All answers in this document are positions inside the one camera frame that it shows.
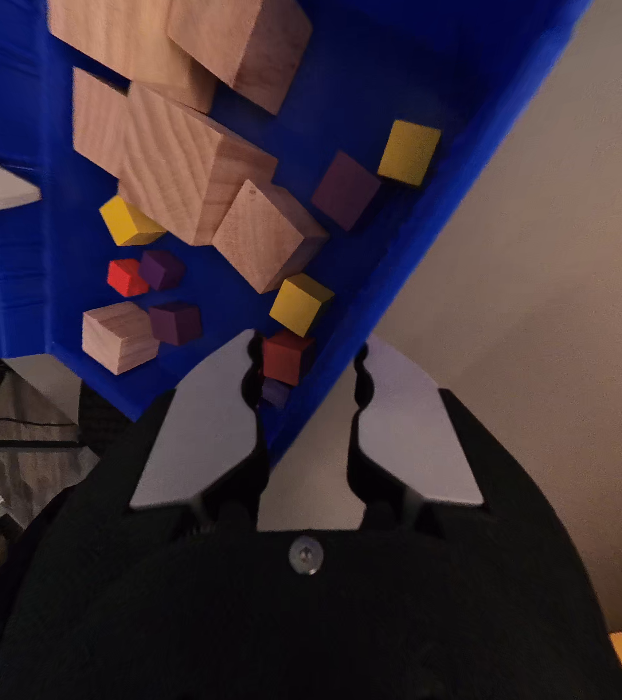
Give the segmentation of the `pile of wooden cubes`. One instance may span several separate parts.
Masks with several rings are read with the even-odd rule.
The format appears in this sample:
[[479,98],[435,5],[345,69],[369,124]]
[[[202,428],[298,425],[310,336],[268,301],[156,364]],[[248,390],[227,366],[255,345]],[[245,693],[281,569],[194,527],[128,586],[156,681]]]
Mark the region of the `pile of wooden cubes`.
[[[108,263],[122,301],[82,314],[82,351],[120,377],[203,336],[196,304],[134,301],[183,282],[184,261],[152,247],[167,233],[213,247],[258,295],[275,293],[271,306],[330,240],[273,182],[278,159],[211,117],[220,85],[278,116],[314,28],[300,1],[45,3],[52,36],[126,79],[72,69],[73,149],[117,181],[98,212],[118,252],[141,251]],[[395,120],[376,170],[337,151],[311,205],[351,232],[386,181],[422,187],[441,137]]]

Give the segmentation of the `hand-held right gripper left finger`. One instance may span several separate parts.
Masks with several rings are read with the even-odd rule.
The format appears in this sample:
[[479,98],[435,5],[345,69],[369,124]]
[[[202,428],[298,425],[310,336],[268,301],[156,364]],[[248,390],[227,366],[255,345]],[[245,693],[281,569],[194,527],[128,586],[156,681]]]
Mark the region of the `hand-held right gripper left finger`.
[[202,526],[228,505],[244,508],[252,526],[269,480],[257,411],[262,337],[243,330],[177,384],[140,480],[132,510],[186,506]]

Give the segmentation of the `blue plastic box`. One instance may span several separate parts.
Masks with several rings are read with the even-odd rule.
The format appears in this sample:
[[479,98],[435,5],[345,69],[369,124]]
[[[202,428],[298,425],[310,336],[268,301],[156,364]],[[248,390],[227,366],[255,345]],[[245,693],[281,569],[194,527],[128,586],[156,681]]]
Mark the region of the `blue plastic box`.
[[[588,1],[301,1],[313,34],[273,117],[220,85],[211,117],[278,159],[273,182],[330,240],[305,272],[335,294],[312,331],[316,359],[284,410],[261,415],[277,462],[353,360],[566,48]],[[122,301],[107,283],[118,252],[98,208],[117,181],[71,140],[72,69],[126,85],[52,36],[44,1],[0,1],[0,166],[42,200],[0,211],[0,358],[55,355],[135,420],[245,329],[266,336],[275,293],[258,295],[213,247],[167,233],[152,245],[186,265],[180,287],[134,301],[199,306],[203,336],[161,346],[115,376],[81,348],[84,311]],[[402,119],[442,131],[421,188],[382,184],[351,232],[311,197],[337,151],[376,170]]]

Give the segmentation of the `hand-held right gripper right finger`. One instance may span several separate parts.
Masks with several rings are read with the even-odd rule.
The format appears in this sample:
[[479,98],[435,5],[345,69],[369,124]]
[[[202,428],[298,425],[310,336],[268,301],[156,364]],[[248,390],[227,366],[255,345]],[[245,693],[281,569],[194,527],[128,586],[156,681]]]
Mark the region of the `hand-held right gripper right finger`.
[[403,529],[439,530],[433,508],[485,506],[438,384],[395,347],[368,337],[354,361],[357,412],[347,480]]

